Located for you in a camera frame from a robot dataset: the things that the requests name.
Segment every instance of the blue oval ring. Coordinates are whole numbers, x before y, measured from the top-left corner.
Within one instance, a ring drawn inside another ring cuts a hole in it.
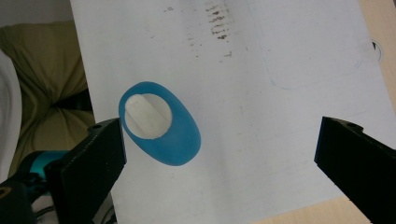
[[[126,101],[135,94],[154,94],[168,103],[172,122],[168,131],[154,139],[134,135],[125,121]],[[121,124],[134,142],[150,157],[167,165],[179,166],[192,160],[201,147],[201,135],[187,108],[165,87],[154,82],[140,82],[125,92],[119,104]]]

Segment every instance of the teal object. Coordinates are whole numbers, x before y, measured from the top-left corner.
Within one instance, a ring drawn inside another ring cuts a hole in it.
[[[35,161],[30,167],[30,173],[37,173],[41,178],[46,179],[44,167],[52,161],[59,160],[67,152],[68,151],[44,151],[35,158]]]
[[[128,126],[126,111],[128,99],[134,95],[153,94],[169,106],[172,120],[167,131],[158,137],[147,139],[136,135]],[[179,166],[192,160],[201,147],[201,135],[187,108],[165,87],[154,82],[138,83],[125,92],[119,104],[122,127],[134,142],[153,159],[167,165]]]

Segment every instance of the beige fabric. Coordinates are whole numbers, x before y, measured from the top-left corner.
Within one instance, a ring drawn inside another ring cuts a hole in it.
[[[12,59],[21,85],[21,133],[12,175],[33,151],[73,148],[94,119],[92,112],[53,106],[87,89],[72,21],[3,27],[0,49]]]

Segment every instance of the white sheet of paper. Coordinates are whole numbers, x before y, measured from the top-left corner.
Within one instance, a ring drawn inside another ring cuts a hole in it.
[[[314,163],[322,116],[396,146],[357,0],[71,2],[96,121],[154,81],[202,136],[198,155],[172,167],[124,135],[119,223],[249,223],[341,195]]]

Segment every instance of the ring hole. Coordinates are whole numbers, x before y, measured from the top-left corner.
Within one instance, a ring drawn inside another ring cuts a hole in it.
[[[163,136],[172,123],[172,112],[165,100],[154,94],[135,94],[125,103],[125,122],[137,137]]]

